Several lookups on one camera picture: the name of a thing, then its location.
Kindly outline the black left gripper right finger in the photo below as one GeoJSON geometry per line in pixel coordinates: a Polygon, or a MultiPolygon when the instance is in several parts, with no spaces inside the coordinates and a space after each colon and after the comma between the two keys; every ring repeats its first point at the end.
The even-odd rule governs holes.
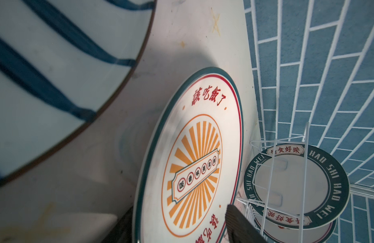
{"type": "Polygon", "coordinates": [[[234,205],[227,205],[225,222],[230,243],[267,243],[234,205]]]}

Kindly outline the blue striped white plate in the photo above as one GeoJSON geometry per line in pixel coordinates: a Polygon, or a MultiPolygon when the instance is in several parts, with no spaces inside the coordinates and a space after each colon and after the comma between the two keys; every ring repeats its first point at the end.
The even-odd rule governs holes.
{"type": "Polygon", "coordinates": [[[92,124],[131,79],[156,1],[0,1],[0,187],[92,124]]]}

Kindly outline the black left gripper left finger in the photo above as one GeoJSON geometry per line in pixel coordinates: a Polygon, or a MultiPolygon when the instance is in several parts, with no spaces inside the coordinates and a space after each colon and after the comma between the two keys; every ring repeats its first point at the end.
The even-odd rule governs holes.
{"type": "Polygon", "coordinates": [[[118,221],[102,243],[132,243],[133,207],[118,221]]]}

